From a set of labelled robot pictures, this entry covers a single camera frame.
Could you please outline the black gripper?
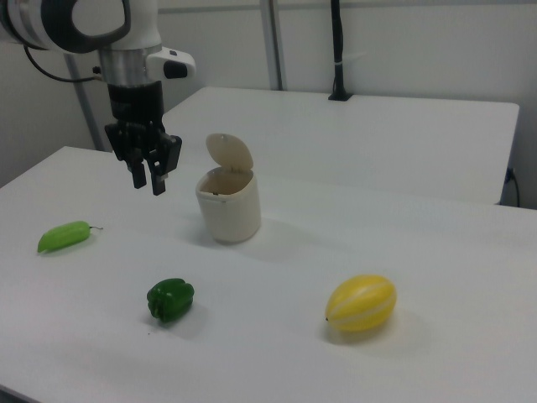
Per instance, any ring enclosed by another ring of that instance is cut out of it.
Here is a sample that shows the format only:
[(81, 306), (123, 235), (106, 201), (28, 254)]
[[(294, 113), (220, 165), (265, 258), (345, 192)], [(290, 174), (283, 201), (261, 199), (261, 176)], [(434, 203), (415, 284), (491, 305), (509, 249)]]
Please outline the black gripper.
[[(153, 194), (165, 192), (168, 174), (177, 168), (182, 139), (164, 131), (163, 86), (161, 81), (142, 86), (107, 86), (112, 115), (126, 123), (147, 127), (146, 161), (151, 173)], [(122, 123), (105, 126), (113, 153), (126, 163), (133, 178), (133, 186), (140, 189), (147, 184), (143, 155), (134, 129)]]

